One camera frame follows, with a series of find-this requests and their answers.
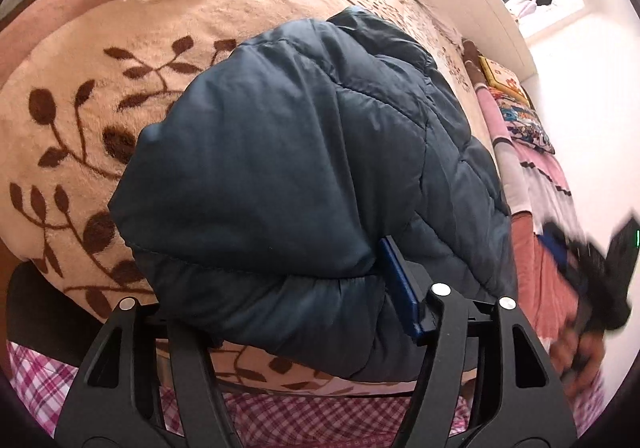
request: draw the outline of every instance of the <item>colorful pillow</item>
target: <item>colorful pillow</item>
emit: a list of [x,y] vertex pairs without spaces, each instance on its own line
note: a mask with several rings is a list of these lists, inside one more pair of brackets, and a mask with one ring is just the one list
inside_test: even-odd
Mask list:
[[527,95],[513,72],[484,56],[480,57],[480,66],[490,87],[508,94],[526,107],[530,106]]
[[511,139],[526,144],[539,152],[556,153],[535,111],[523,106],[518,100],[498,89],[489,87],[489,91],[500,107]]

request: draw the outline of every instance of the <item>silver screw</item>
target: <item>silver screw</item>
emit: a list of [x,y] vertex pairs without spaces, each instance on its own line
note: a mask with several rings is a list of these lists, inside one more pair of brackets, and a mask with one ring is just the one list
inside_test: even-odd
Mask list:
[[451,288],[447,284],[433,284],[431,290],[438,296],[448,296],[451,294]]
[[498,300],[500,307],[507,309],[509,311],[516,309],[516,302],[513,298],[509,298],[508,296],[503,296]]
[[124,298],[123,300],[120,300],[120,309],[122,309],[123,311],[128,311],[129,309],[132,309],[133,306],[135,306],[136,301],[133,300],[133,298],[131,297],[127,297]]

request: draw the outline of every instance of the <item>beige blanket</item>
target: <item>beige blanket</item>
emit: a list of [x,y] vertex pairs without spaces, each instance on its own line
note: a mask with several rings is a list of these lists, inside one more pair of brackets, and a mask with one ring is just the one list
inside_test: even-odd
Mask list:
[[[155,301],[106,207],[136,136],[238,42],[351,4],[434,55],[491,150],[461,57],[414,0],[38,0],[0,34],[0,238],[101,320],[126,295]],[[222,380],[271,391],[413,387],[354,384],[246,346],[225,344],[212,359]]]

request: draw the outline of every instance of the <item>pink plaid cloth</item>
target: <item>pink plaid cloth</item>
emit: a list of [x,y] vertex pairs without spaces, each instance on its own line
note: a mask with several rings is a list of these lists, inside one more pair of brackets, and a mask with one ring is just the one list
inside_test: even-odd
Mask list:
[[[51,436],[77,368],[39,352],[8,343],[14,377],[11,384],[25,407]],[[576,402],[574,417],[582,434],[602,410],[602,381]],[[164,423],[182,434],[175,394],[161,387]],[[386,448],[391,445],[409,398],[327,398],[224,394],[229,416],[245,447]],[[450,434],[468,427],[470,411],[463,398]]]

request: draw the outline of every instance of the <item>hand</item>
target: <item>hand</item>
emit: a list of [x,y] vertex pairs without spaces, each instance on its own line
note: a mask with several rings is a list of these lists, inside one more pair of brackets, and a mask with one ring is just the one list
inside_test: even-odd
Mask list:
[[558,375],[571,368],[578,352],[588,358],[589,362],[573,381],[564,386],[564,394],[569,401],[573,401],[578,394],[589,388],[600,370],[605,352],[603,333],[588,332],[578,338],[574,329],[566,325],[549,349],[551,363]]

